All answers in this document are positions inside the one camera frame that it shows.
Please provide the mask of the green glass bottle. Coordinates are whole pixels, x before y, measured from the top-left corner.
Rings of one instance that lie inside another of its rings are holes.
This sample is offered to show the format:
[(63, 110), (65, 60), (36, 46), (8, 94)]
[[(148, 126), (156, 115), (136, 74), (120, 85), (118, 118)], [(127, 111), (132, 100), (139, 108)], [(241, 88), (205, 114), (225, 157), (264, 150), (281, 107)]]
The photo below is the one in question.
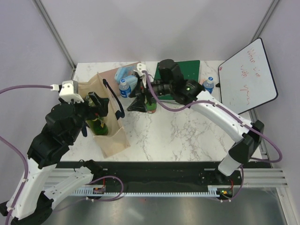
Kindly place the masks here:
[(146, 106), (146, 112), (147, 113), (153, 114), (157, 110), (157, 102), (156, 102), (156, 100), (146, 101), (145, 102), (145, 106)]
[(108, 127), (101, 119), (86, 121), (94, 135), (108, 135)]

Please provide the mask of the blue cap water bottle front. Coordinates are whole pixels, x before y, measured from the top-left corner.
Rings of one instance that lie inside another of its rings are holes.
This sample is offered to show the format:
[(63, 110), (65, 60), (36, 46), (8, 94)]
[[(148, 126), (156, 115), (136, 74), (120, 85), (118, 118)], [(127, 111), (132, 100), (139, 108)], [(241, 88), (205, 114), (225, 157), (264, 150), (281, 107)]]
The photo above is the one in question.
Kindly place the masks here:
[(125, 79), (120, 80), (119, 90), (120, 90), (120, 95), (123, 98), (128, 98), (129, 95), (131, 94), (130, 84)]

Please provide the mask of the blue cap water bottle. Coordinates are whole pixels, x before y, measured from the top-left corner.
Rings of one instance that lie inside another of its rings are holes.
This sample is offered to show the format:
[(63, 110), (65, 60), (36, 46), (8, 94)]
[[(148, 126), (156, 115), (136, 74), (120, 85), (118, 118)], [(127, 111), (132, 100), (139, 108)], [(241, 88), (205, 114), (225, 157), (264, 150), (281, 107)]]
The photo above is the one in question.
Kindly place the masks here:
[(206, 79), (202, 85), (210, 94), (212, 94), (215, 87), (213, 77), (209, 77), (208, 79)]
[(120, 80), (119, 90), (120, 90), (120, 95), (123, 98), (128, 98), (129, 95), (131, 94), (130, 84), (125, 79)]

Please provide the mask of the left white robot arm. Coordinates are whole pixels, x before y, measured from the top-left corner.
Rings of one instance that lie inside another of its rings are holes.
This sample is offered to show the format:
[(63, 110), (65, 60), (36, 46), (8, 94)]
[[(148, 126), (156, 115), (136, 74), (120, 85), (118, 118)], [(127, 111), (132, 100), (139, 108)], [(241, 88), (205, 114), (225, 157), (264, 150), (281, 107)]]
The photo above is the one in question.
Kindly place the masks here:
[(102, 181), (101, 166), (88, 160), (64, 181), (44, 189), (51, 172), (75, 143), (86, 121), (108, 114), (108, 98), (101, 98), (95, 92), (88, 95), (92, 105), (82, 98), (60, 99), (60, 104), (46, 115), (45, 126), (33, 139), (27, 157), (22, 158), (25, 168), (17, 190), (10, 200), (0, 205), (7, 225), (40, 225), (75, 190)]

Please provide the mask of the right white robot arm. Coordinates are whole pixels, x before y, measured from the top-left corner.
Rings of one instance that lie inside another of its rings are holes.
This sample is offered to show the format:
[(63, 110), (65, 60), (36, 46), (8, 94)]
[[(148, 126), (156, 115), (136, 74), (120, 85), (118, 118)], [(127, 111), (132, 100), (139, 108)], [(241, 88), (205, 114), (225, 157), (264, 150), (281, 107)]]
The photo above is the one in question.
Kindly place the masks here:
[(177, 62), (163, 60), (158, 63), (158, 70), (161, 78), (151, 82), (146, 65), (136, 65), (138, 81), (130, 94), (134, 100), (127, 110), (146, 113), (150, 104), (159, 102), (159, 96), (171, 95), (184, 109), (190, 108), (214, 122), (234, 141), (214, 176), (217, 183), (226, 184), (235, 170), (248, 163), (260, 145), (264, 124), (239, 116), (216, 100), (199, 82), (185, 79)]

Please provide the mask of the beige canvas tote bag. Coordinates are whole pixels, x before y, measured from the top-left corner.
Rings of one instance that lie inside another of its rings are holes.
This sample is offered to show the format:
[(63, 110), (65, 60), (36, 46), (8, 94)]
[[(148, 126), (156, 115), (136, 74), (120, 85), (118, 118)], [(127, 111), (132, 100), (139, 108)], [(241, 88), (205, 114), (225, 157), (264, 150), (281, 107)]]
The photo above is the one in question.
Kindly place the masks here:
[(96, 133), (96, 122), (87, 121), (87, 130), (92, 133), (96, 144), (101, 148), (105, 158), (115, 155), (130, 146), (121, 119), (125, 117), (123, 105), (112, 89), (113, 82), (103, 78), (100, 73), (89, 81), (79, 83), (79, 94), (86, 97), (95, 92), (101, 98), (108, 98), (108, 115), (101, 116), (104, 127), (108, 128), (106, 135)]

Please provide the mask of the brown cardboard sheet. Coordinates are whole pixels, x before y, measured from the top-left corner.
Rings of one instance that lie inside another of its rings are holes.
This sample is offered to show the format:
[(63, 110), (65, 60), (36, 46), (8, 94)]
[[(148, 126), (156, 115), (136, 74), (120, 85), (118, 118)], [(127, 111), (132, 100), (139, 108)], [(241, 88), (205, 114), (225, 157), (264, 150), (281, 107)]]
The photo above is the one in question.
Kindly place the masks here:
[(132, 75), (137, 64), (138, 62), (101, 63), (101, 67), (97, 69), (97, 74), (100, 74), (102, 78), (106, 79), (114, 93), (120, 96), (119, 83), (115, 80), (115, 75), (119, 77), (122, 69), (125, 69), (126, 72), (124, 75), (121, 75), (121, 78)]

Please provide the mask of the light blue headphones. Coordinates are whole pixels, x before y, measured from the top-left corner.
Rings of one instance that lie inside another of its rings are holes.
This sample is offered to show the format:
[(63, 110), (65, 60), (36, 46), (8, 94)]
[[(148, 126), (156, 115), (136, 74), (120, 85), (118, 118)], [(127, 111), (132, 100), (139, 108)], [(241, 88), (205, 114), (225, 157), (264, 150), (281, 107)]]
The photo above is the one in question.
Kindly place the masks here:
[(114, 76), (114, 79), (117, 82), (117, 84), (120, 84), (121, 79), (125, 79), (126, 82), (130, 85), (131, 90), (133, 90), (136, 87), (138, 81), (137, 77), (135, 76), (134, 69), (134, 66), (118, 68)]

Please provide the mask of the green binder folder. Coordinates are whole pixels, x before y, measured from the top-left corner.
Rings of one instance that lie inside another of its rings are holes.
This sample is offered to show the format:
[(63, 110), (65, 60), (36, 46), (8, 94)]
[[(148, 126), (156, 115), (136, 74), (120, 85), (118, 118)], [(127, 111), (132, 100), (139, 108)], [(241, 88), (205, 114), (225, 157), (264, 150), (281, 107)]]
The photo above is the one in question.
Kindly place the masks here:
[[(199, 80), (200, 72), (200, 61), (199, 60), (190, 60), (190, 61), (176, 61), (180, 67), (180, 70), (184, 76), (184, 79), (192, 79), (195, 81)], [(154, 79), (160, 79), (160, 72), (158, 70), (158, 64), (155, 72)], [(175, 102), (171, 95), (159, 96), (161, 101)]]

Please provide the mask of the small whiteboard with writing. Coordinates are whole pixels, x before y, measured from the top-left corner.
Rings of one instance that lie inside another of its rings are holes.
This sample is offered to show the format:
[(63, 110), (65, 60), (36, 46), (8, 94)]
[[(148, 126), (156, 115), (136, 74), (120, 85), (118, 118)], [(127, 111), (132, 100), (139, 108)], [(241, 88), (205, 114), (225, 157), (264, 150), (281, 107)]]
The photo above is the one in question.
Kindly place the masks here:
[(218, 67), (221, 103), (241, 114), (271, 102), (278, 90), (259, 37)]

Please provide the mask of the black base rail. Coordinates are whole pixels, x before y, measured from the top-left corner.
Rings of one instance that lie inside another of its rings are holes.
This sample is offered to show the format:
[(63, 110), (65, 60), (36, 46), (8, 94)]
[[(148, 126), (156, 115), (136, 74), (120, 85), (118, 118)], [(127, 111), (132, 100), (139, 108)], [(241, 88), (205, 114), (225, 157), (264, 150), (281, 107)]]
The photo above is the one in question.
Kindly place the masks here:
[(239, 186), (239, 170), (229, 177), (217, 172), (217, 162), (97, 162), (109, 192), (191, 192), (209, 186)]

